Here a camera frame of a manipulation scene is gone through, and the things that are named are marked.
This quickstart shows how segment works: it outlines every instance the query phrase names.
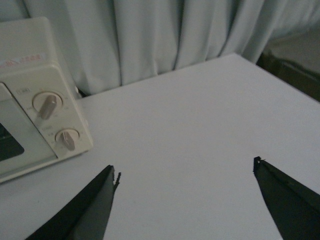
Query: oven window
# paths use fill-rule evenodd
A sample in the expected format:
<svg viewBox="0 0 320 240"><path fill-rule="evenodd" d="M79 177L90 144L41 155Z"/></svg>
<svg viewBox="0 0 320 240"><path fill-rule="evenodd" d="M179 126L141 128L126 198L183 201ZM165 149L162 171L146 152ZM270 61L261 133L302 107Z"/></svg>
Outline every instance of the oven window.
<svg viewBox="0 0 320 240"><path fill-rule="evenodd" d="M0 161L18 156L24 151L24 148L0 123Z"/></svg>

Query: cream appliance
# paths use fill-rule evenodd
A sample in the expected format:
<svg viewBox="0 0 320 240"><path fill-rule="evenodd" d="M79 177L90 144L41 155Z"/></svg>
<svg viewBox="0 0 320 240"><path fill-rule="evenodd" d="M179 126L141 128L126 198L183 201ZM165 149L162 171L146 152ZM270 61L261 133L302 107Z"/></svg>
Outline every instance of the cream appliance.
<svg viewBox="0 0 320 240"><path fill-rule="evenodd" d="M0 183L86 152L77 88L44 17L0 23Z"/></svg>

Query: curtain fold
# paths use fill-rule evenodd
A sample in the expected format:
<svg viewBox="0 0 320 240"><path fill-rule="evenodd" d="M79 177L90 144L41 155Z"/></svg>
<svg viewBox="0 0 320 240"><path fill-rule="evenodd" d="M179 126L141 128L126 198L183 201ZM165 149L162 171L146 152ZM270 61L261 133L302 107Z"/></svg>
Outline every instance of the curtain fold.
<svg viewBox="0 0 320 240"><path fill-rule="evenodd" d="M96 94L320 27L319 0L6 0L0 21L47 17L76 85Z"/></svg>

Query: white table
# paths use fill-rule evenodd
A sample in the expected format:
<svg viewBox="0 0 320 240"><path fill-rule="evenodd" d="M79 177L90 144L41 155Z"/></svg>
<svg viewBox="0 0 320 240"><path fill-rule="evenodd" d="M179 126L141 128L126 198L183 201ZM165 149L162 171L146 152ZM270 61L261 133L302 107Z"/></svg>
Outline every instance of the white table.
<svg viewBox="0 0 320 240"><path fill-rule="evenodd" d="M81 100L94 148L0 185L20 240L102 168L122 172L104 239L278 240L263 159L320 193L320 104L235 54Z"/></svg>

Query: oven knob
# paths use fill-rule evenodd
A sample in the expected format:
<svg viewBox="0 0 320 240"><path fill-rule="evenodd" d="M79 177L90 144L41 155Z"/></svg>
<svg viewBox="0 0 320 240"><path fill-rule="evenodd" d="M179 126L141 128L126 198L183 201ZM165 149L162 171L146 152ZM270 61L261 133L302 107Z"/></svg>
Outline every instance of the oven knob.
<svg viewBox="0 0 320 240"><path fill-rule="evenodd" d="M79 139L79 133L74 129L63 129L55 135L55 140L62 143L69 151L76 149L75 142Z"/></svg>
<svg viewBox="0 0 320 240"><path fill-rule="evenodd" d="M54 92L42 92L33 98L33 107L43 120L47 120L62 107L62 99Z"/></svg>

